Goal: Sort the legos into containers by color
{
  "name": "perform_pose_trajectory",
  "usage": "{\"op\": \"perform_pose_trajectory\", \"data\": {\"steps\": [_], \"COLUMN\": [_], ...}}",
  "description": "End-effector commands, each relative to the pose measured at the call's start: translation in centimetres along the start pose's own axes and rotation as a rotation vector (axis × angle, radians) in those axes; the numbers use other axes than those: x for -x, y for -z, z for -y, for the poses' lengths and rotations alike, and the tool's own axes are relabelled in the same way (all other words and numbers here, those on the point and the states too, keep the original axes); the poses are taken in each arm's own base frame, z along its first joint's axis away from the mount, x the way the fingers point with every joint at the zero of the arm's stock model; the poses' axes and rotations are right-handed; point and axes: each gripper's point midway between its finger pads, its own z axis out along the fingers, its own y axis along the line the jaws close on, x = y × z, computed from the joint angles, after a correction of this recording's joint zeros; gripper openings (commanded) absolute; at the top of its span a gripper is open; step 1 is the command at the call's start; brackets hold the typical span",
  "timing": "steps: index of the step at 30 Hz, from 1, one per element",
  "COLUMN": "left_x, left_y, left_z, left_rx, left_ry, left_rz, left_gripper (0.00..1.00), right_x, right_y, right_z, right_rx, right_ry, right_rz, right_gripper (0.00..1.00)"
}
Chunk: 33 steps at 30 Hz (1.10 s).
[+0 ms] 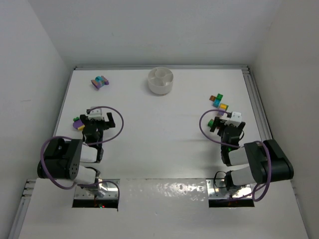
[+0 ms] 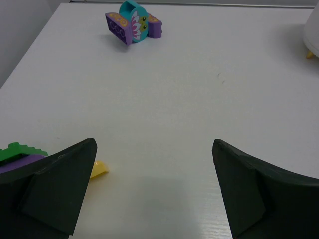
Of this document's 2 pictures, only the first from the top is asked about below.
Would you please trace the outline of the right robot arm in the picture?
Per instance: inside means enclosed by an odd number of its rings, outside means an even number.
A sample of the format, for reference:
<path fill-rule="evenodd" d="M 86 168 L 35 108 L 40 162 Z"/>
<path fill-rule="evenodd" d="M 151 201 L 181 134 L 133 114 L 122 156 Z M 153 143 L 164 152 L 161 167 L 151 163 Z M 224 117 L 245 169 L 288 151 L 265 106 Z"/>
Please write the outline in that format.
<path fill-rule="evenodd" d="M 267 184 L 291 180 L 294 168 L 285 153 L 274 139 L 263 142 L 249 142 L 239 145 L 245 122 L 231 121 L 215 117 L 208 123 L 211 132 L 218 130 L 221 139 L 221 159 L 226 166 L 247 165 L 242 169 L 225 173 L 217 185 L 231 191 L 247 184 Z"/>

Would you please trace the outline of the small green lego brick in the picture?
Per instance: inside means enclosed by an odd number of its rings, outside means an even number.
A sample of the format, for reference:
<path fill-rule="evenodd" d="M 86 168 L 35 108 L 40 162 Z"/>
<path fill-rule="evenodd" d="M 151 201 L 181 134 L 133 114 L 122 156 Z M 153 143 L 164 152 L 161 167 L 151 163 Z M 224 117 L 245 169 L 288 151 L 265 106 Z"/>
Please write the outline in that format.
<path fill-rule="evenodd" d="M 208 125 L 209 127 L 212 127 L 213 123 L 214 123 L 214 120 L 213 120 L 213 119 L 211 119 L 211 120 L 208 122 L 208 124 L 207 124 L 207 125 Z"/>

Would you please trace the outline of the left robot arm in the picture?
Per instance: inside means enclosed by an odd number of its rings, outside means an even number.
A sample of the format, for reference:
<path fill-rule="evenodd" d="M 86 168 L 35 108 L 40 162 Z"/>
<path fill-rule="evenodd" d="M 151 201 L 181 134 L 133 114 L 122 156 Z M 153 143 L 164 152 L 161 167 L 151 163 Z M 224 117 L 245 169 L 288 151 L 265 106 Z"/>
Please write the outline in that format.
<path fill-rule="evenodd" d="M 103 182 L 99 177 L 100 172 L 80 163 L 101 162 L 104 131 L 116 126 L 112 113 L 107 113 L 107 119 L 105 120 L 100 110 L 92 110 L 87 115 L 80 116 L 83 124 L 81 139 L 51 139 L 38 164 L 38 177 L 71 180 L 80 187 L 91 190 L 98 188 L 97 183 Z"/>

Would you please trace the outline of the teal lego brick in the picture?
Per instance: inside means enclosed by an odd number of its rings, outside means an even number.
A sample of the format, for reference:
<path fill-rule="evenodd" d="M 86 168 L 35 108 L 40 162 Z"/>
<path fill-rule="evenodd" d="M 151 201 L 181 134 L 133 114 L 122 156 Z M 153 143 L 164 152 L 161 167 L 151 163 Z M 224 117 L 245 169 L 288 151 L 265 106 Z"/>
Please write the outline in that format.
<path fill-rule="evenodd" d="M 215 99 L 215 101 L 213 102 L 213 106 L 216 107 L 216 108 L 219 108 L 220 100 L 219 99 Z"/>

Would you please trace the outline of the orange brown lego piece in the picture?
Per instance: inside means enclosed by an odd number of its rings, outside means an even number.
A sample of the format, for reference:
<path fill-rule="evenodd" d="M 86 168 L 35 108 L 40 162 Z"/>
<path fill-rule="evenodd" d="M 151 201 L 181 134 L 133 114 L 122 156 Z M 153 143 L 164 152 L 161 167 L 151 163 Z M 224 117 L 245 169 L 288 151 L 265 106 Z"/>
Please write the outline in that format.
<path fill-rule="evenodd" d="M 209 99 L 213 102 L 213 101 L 215 101 L 216 97 L 215 96 L 211 96 Z"/>

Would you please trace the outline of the yellow lego brick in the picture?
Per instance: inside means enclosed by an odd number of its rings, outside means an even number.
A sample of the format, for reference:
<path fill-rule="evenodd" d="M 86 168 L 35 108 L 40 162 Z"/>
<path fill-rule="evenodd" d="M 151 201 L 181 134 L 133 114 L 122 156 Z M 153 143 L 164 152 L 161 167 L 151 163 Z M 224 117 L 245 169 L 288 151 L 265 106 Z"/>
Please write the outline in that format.
<path fill-rule="evenodd" d="M 229 107 L 229 106 L 226 105 L 226 104 L 220 104 L 219 109 L 226 111 L 226 110 L 228 109 L 228 107 Z"/>

